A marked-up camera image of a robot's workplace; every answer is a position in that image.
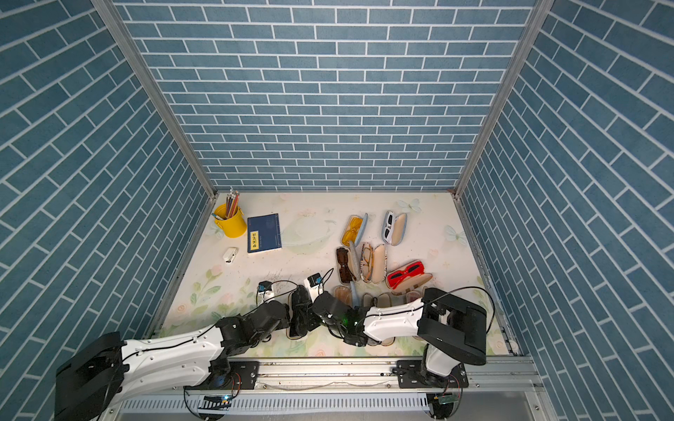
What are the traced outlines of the light blue denim case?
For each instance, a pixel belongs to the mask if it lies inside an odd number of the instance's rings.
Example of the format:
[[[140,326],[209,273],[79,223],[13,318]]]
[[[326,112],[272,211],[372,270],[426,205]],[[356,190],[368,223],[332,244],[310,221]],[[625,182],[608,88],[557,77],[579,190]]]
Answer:
[[[360,309],[360,302],[352,288],[338,286],[333,290],[333,296],[338,300],[335,305],[335,314],[340,318],[355,319]]]

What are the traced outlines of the plaid beige glasses case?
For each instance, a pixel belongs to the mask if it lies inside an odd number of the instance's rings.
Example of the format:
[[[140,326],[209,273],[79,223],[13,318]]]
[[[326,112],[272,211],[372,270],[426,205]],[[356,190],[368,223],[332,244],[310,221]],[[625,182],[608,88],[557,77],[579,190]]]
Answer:
[[[391,296],[388,293],[380,294],[379,296],[373,296],[370,293],[365,293],[363,295],[362,304],[364,307],[379,307],[387,308],[391,307]],[[395,341],[395,338],[389,338],[387,340],[382,340],[380,345],[382,347],[389,347]]]

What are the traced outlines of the black glasses case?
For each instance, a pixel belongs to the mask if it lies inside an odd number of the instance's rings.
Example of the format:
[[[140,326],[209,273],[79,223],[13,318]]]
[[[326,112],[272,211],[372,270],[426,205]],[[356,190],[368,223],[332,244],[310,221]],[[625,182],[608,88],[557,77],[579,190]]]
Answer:
[[[321,325],[321,319],[312,309],[312,299],[304,286],[298,286],[289,298],[290,324],[287,337],[290,340],[304,338]]]

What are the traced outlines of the beige case purple glasses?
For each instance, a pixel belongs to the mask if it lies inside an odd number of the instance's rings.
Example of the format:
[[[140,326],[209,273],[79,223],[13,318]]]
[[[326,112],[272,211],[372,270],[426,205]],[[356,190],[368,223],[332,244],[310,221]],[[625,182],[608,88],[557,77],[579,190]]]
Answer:
[[[423,305],[422,303],[423,293],[418,290],[412,290],[405,294],[405,302],[408,303],[412,308],[419,307]]]

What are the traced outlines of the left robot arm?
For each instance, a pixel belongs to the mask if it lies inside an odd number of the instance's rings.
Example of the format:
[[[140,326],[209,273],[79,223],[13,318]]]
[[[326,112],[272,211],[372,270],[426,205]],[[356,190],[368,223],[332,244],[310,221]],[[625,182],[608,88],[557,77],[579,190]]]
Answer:
[[[170,388],[240,389],[229,357],[244,354],[289,324],[287,305],[262,303],[245,315],[157,340],[94,340],[56,371],[54,417],[91,420],[109,405]]]

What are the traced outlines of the flag pattern glasses case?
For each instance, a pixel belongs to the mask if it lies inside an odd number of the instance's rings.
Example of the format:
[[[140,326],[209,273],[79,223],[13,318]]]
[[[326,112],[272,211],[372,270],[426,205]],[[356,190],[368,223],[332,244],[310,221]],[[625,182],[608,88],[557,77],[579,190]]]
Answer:
[[[387,272],[387,252],[386,244],[373,247],[374,249],[374,269],[372,274],[372,282],[379,284],[386,278]]]

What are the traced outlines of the blue case yellow glasses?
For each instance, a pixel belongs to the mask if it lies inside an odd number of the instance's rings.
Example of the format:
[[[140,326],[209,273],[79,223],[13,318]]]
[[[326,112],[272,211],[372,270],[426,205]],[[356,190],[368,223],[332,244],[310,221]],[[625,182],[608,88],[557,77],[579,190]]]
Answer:
[[[342,235],[342,245],[349,247],[351,245],[357,246],[363,238],[364,231],[368,223],[369,215],[367,213],[363,216],[352,215],[347,223],[347,227]]]

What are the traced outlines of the yellow tinted glasses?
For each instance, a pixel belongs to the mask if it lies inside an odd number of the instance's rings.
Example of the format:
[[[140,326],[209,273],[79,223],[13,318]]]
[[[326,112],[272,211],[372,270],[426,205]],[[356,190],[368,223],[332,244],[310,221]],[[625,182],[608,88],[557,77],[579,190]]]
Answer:
[[[357,245],[360,240],[361,228],[363,226],[363,219],[358,216],[352,216],[349,219],[348,226],[342,235],[342,245],[349,247],[350,245]]]

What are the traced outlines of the light blue case white sunglasses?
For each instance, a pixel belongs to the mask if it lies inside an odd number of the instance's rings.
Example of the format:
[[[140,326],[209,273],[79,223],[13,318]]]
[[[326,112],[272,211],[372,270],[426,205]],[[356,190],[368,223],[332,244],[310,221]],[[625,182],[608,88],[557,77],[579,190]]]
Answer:
[[[395,215],[392,232],[392,243],[389,245],[398,246],[405,237],[406,229],[407,229],[407,214],[401,213],[399,215]]]

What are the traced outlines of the dark blue book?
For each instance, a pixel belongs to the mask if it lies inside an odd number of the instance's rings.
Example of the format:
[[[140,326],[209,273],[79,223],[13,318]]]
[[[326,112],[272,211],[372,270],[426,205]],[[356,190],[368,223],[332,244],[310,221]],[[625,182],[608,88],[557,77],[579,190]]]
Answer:
[[[247,219],[247,252],[266,252],[282,247],[280,221],[277,213]]]

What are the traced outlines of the yellow pencil cup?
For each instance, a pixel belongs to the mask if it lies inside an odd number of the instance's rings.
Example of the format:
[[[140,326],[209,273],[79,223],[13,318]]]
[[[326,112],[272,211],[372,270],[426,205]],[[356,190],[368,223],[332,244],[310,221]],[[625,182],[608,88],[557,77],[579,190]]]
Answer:
[[[219,206],[212,215],[217,227],[223,231],[228,238],[239,238],[247,232],[247,223],[243,212],[238,207],[231,218],[226,218],[227,205]]]

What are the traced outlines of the thin amber frame glasses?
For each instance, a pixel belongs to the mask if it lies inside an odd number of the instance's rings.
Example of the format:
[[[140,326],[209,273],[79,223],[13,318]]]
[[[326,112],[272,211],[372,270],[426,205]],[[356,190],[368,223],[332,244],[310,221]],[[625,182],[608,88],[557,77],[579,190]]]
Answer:
[[[370,243],[363,242],[361,249],[361,279],[366,283],[372,282],[372,274],[374,269],[374,249]]]

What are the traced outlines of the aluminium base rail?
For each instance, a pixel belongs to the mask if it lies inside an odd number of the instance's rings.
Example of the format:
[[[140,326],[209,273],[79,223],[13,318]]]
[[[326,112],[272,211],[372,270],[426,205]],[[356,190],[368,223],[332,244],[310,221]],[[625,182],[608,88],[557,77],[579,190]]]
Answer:
[[[424,381],[421,358],[247,358],[243,390],[137,396],[104,420],[554,420],[532,359],[490,357]]]

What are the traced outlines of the red frame sunglasses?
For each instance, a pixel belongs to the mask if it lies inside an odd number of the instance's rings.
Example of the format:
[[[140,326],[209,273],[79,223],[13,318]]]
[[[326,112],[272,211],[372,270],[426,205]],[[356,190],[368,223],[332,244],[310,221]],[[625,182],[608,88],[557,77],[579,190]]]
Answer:
[[[406,266],[395,269],[386,275],[387,286],[390,289],[396,289],[403,282],[417,275],[423,275],[425,267],[421,261],[412,261]]]

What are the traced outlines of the white frame sunglasses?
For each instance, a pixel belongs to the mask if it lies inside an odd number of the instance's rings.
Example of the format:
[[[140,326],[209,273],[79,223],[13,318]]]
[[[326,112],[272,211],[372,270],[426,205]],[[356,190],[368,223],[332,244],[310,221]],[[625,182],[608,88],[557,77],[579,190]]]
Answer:
[[[386,244],[391,244],[392,243],[392,232],[393,232],[393,226],[394,226],[394,219],[395,215],[393,212],[389,210],[389,212],[386,212],[385,217],[384,217],[384,224],[383,224],[383,240]]]

